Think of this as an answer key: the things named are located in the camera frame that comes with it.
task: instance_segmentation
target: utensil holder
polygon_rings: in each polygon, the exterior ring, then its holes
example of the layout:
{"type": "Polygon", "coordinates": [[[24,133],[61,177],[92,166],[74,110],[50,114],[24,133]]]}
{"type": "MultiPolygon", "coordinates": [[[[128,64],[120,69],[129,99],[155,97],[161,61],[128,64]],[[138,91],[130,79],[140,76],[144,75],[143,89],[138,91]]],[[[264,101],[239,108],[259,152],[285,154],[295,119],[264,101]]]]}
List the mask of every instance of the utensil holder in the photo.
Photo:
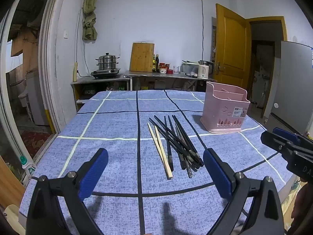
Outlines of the utensil holder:
{"type": "Polygon", "coordinates": [[[237,86],[207,82],[200,121],[212,133],[240,132],[249,105],[246,90],[237,86]]]}

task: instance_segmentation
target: plaid tablecloth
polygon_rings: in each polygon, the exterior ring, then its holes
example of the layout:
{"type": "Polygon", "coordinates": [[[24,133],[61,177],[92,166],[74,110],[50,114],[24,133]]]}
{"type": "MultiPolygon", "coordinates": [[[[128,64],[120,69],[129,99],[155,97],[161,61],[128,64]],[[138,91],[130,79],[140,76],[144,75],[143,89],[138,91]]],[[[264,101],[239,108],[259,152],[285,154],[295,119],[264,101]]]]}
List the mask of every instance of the plaid tablecloth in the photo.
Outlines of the plaid tablecloth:
{"type": "MultiPolygon", "coordinates": [[[[205,93],[175,90],[97,93],[54,140],[34,176],[64,176],[105,148],[108,165],[94,195],[84,201],[104,234],[207,234],[226,202],[205,167],[189,179],[175,151],[173,179],[166,179],[147,127],[149,118],[175,114],[201,156],[204,147],[211,147],[249,178],[273,177],[278,191],[292,174],[281,155],[261,143],[264,128],[248,116],[239,133],[208,133],[200,122],[204,97],[205,93]]],[[[24,216],[35,185],[31,180],[23,197],[24,216]]],[[[78,234],[62,197],[60,204],[71,232],[78,234]]],[[[248,199],[246,211],[250,205],[248,199]]]]}

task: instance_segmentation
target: blue gripper pad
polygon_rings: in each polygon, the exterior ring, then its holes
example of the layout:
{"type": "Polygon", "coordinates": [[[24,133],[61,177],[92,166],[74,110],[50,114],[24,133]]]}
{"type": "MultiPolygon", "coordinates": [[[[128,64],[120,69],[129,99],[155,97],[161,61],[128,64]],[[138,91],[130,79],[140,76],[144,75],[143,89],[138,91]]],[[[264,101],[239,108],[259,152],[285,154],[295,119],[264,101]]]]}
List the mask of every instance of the blue gripper pad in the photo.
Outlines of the blue gripper pad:
{"type": "Polygon", "coordinates": [[[85,198],[89,198],[97,185],[104,169],[109,161],[109,154],[106,149],[102,149],[102,153],[87,171],[85,177],[82,178],[79,187],[78,196],[81,201],[85,198]]]}
{"type": "Polygon", "coordinates": [[[300,146],[300,144],[301,144],[301,140],[297,137],[297,135],[295,135],[293,133],[286,132],[285,130],[282,130],[282,129],[277,128],[277,127],[273,130],[273,133],[289,140],[290,142],[292,142],[292,144],[294,144],[296,146],[300,146]]]}
{"type": "Polygon", "coordinates": [[[231,182],[208,149],[203,153],[203,162],[220,196],[230,201],[232,198],[231,182]]]}

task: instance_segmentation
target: refrigerator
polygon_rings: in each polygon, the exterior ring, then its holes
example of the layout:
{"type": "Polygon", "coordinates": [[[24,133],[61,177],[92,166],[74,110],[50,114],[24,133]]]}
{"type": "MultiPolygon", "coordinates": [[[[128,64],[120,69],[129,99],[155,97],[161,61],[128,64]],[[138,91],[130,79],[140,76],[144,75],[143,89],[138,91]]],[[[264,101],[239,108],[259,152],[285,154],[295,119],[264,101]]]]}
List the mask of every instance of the refrigerator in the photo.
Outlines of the refrigerator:
{"type": "Polygon", "coordinates": [[[306,135],[313,112],[313,48],[281,42],[281,71],[268,130],[275,127],[306,135]]]}

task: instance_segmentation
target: white stripe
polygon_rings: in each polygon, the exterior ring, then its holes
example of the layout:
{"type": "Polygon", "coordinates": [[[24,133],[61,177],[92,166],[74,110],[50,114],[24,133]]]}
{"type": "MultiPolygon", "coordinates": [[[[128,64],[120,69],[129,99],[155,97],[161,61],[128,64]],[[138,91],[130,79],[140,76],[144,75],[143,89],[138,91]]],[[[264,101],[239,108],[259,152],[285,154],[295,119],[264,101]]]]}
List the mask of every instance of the white stripe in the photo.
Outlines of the white stripe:
{"type": "MultiPolygon", "coordinates": [[[[192,95],[194,96],[194,98],[196,98],[197,100],[199,100],[194,94],[193,94],[193,92],[191,92],[192,93],[192,95]]],[[[200,102],[202,102],[203,104],[204,104],[204,102],[203,101],[201,101],[201,100],[199,100],[200,102]]]]}
{"type": "Polygon", "coordinates": [[[64,164],[64,167],[63,167],[63,169],[61,170],[61,172],[60,172],[58,178],[60,178],[60,177],[63,175],[63,173],[65,172],[65,170],[66,170],[66,168],[67,168],[67,166],[68,166],[68,164],[69,164],[69,161],[71,160],[71,158],[72,158],[72,156],[73,156],[73,154],[74,154],[74,152],[75,152],[75,150],[76,150],[76,147],[77,147],[78,143],[80,142],[80,140],[82,139],[83,135],[84,135],[85,132],[87,131],[88,126],[90,125],[91,121],[93,120],[93,118],[95,117],[95,115],[97,114],[97,112],[99,111],[99,109],[101,108],[101,106],[103,105],[104,101],[109,97],[110,93],[111,93],[111,91],[108,93],[108,95],[106,96],[106,98],[101,102],[101,104],[99,105],[99,107],[97,108],[97,110],[95,111],[95,113],[92,115],[92,117],[91,117],[90,120],[88,121],[88,123],[87,123],[85,129],[83,130],[83,133],[82,133],[81,136],[78,138],[78,140],[77,140],[77,142],[75,143],[75,145],[74,145],[74,147],[73,147],[71,153],[69,154],[69,156],[68,156],[68,158],[67,158],[67,160],[66,160],[66,162],[65,162],[65,164],[64,164]]]}
{"type": "Polygon", "coordinates": [[[269,166],[271,166],[274,171],[277,173],[277,175],[279,176],[279,178],[281,179],[281,181],[284,182],[284,184],[286,184],[286,182],[283,180],[283,178],[281,177],[281,175],[278,173],[278,171],[274,168],[274,166],[265,158],[264,155],[262,155],[257,149],[256,147],[254,147],[254,145],[252,145],[252,143],[245,137],[245,135],[243,135],[241,132],[239,132],[239,134],[242,135],[242,137],[244,137],[246,139],[246,141],[248,141],[248,143],[259,153],[260,156],[262,156],[264,158],[264,160],[269,164],[269,166]]]}
{"type": "MultiPolygon", "coordinates": [[[[90,98],[90,100],[103,100],[103,99],[90,98]]],[[[136,100],[136,99],[128,98],[128,99],[106,99],[106,100],[136,100]]],[[[168,99],[168,98],[160,98],[160,99],[138,99],[138,100],[170,100],[170,99],[168,99]]],[[[172,99],[172,100],[189,100],[189,99],[172,99]]]]}
{"type": "MultiPolygon", "coordinates": [[[[253,128],[247,128],[243,129],[241,132],[245,132],[248,130],[254,130],[256,128],[259,128],[260,125],[253,127],[253,128]]],[[[235,132],[223,132],[223,133],[205,133],[205,134],[199,134],[199,136],[209,136],[209,135],[221,135],[221,134],[229,134],[229,133],[235,133],[235,132]]],[[[197,135],[188,136],[189,138],[196,138],[197,135]]],[[[137,140],[137,138],[89,138],[89,137],[70,137],[70,136],[58,136],[57,138],[63,138],[63,139],[87,139],[87,140],[104,140],[104,141],[112,141],[112,140],[137,140]]],[[[153,140],[153,138],[141,138],[140,140],[153,140]]]]}

